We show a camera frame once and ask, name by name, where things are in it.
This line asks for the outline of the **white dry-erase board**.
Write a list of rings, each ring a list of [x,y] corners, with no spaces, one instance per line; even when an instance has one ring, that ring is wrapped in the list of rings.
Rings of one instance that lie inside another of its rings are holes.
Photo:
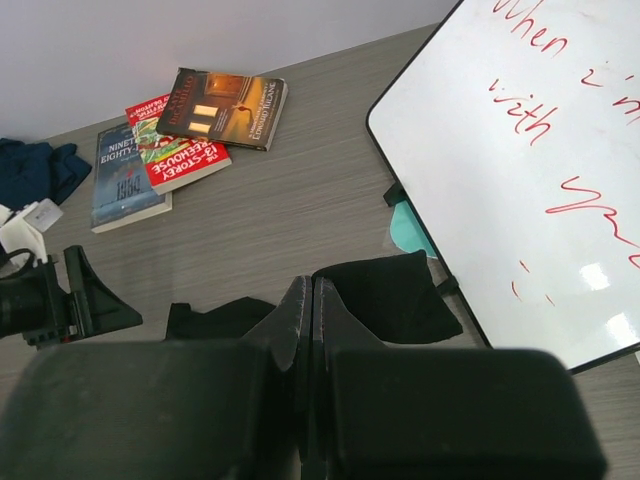
[[[366,126],[489,346],[638,349],[637,2],[459,2]]]

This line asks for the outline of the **black t shirt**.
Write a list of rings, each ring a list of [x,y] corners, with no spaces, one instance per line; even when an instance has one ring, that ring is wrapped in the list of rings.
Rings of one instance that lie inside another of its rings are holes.
[[[432,344],[463,332],[440,296],[422,250],[325,267],[312,275],[314,281],[321,278],[334,284],[346,309],[382,341]],[[165,338],[240,338],[274,310],[273,304],[251,297],[205,313],[174,303]]]

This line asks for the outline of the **dark cover paperback book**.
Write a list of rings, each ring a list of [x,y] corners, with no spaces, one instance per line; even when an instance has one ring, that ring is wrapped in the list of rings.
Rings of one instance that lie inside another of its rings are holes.
[[[156,131],[267,151],[287,95],[281,78],[181,67]]]

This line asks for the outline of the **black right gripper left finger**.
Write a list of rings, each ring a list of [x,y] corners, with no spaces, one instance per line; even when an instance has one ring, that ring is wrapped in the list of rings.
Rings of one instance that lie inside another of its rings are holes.
[[[52,347],[1,415],[5,479],[296,479],[312,282],[234,340]]]

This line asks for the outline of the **red cover book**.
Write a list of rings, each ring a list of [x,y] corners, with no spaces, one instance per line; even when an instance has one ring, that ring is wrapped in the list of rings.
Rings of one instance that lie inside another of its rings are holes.
[[[158,133],[156,127],[168,100],[169,94],[165,94],[125,109],[144,170],[159,195],[232,164],[222,144]]]

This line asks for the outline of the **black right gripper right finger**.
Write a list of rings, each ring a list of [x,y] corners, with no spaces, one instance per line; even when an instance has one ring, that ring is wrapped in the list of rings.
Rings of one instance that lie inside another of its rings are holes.
[[[331,479],[602,479],[572,375],[539,350],[391,346],[316,283],[318,428]]]

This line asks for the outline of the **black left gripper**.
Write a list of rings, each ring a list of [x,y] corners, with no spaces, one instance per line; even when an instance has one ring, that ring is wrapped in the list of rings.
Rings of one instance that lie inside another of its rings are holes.
[[[139,326],[142,315],[113,293],[91,267],[79,245],[64,250],[69,282],[59,286],[55,263],[29,249],[1,252],[1,337],[20,334],[29,346],[69,343]]]

